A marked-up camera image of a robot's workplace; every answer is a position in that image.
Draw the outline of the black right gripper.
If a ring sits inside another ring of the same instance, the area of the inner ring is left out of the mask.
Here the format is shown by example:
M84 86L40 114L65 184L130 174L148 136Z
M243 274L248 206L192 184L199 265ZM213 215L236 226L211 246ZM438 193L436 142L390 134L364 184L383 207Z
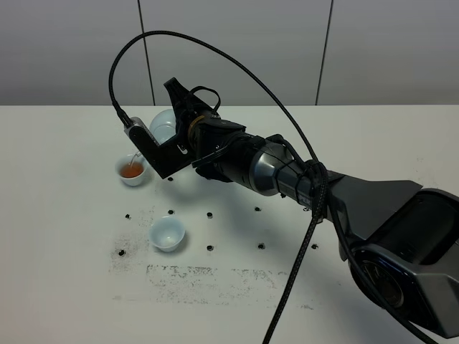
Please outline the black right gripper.
M247 185L250 166L256 153L267 140L246 132L246 127L224 120L218 113L221 97L211 106L196 96L206 91L218 95L205 86L186 89L175 77L164 83L176 121L186 128L187 143L195 154L192 167L202 177Z

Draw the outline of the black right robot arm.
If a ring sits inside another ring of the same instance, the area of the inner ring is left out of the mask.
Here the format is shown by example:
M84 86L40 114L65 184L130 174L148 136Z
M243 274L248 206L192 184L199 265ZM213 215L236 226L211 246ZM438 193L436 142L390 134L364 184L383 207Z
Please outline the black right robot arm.
M414 181L365 181L304 161L281 135L249 134L223 120L217 105L176 79L165 88L176 117L178 154L210 180L235 182L263 196L280 194L311 211L303 242L265 334L269 342L318 223L329 220L358 288L424 343L458 336L458 197Z

